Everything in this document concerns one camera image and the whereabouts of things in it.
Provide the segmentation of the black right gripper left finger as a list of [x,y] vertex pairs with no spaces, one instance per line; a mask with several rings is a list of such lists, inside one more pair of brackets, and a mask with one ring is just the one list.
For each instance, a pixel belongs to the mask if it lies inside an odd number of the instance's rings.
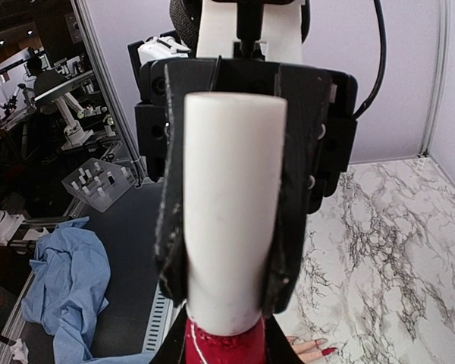
[[182,307],[150,364],[185,364],[187,311]]

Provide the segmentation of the red nail polish bottle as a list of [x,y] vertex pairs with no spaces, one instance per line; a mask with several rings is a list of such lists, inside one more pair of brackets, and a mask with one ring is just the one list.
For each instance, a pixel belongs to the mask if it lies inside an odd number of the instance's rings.
[[234,336],[209,334],[190,318],[185,329],[185,363],[265,364],[265,320]]

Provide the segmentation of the blue shirt sleeve forearm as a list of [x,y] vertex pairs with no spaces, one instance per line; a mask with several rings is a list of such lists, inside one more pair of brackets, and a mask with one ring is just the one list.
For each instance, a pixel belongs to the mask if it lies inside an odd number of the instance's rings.
[[90,351],[98,316],[109,304],[111,269],[102,241],[85,228],[88,221],[62,222],[37,240],[22,317],[53,337],[56,363],[149,363],[151,354],[95,358]]

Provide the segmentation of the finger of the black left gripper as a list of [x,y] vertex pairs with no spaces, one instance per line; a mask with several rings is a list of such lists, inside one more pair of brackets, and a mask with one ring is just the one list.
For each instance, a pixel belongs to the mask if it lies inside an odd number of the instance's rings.
[[164,297],[179,306],[187,298],[187,253],[184,239],[184,98],[215,88],[221,58],[169,61],[165,113],[170,124],[161,202],[155,228],[155,263]]

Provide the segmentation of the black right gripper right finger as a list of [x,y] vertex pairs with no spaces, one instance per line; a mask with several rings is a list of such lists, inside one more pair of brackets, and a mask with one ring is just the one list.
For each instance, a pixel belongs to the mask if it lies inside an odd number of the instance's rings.
[[269,364],[301,363],[274,316],[265,320],[265,352]]

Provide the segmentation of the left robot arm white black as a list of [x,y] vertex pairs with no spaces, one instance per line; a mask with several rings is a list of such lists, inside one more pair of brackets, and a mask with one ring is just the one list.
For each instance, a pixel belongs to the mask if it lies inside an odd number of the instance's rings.
[[339,71],[267,61],[260,50],[244,58],[196,55],[201,21],[198,1],[172,1],[170,36],[186,46],[179,55],[140,57],[140,42],[128,47],[140,102],[136,127],[149,177],[162,181],[155,257],[165,296],[187,296],[187,251],[183,227],[184,98],[224,91],[280,96],[287,100],[284,161],[275,232],[262,295],[263,314],[283,312],[300,272],[306,217],[337,188],[346,171],[357,121],[356,79]]

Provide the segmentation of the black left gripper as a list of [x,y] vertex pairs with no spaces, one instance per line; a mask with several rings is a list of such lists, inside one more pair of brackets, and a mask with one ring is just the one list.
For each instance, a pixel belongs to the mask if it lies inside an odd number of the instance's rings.
[[140,91],[135,107],[141,156],[150,179],[165,172],[170,140],[168,87],[180,91],[251,93],[287,100],[284,158],[275,231],[268,257],[262,314],[283,312],[300,272],[306,215],[334,194],[347,170],[357,121],[353,116],[356,79],[338,71],[265,61],[194,58],[174,37],[151,37],[127,47]]

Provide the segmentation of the white nail polish brush cap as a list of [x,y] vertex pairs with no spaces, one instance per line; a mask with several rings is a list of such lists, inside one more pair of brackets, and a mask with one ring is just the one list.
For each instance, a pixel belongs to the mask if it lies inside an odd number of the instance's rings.
[[278,208],[286,100],[191,93],[184,104],[187,313],[216,336],[261,316]]

